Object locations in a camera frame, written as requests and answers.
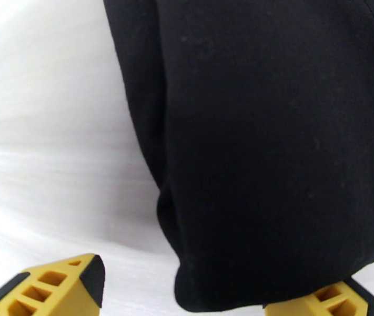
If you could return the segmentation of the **black cloth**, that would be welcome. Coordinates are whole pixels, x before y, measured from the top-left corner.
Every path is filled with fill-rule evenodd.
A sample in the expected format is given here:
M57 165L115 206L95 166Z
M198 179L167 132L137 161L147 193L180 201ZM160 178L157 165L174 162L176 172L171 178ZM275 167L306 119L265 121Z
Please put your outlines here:
M183 309L374 263L374 0L103 1Z

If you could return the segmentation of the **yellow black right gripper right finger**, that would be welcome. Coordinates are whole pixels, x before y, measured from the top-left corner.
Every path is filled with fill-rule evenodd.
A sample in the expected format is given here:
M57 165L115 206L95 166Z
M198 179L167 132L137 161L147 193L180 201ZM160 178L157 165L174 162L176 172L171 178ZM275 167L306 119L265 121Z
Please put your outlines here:
M353 278L264 306L265 316L374 316L374 295Z

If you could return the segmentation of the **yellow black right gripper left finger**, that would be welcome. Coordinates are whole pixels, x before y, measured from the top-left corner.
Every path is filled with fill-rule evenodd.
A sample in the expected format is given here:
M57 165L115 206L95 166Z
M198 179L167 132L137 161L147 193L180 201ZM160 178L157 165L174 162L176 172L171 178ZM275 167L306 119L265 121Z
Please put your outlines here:
M104 284L93 253L27 268L0 287L0 316L99 316Z

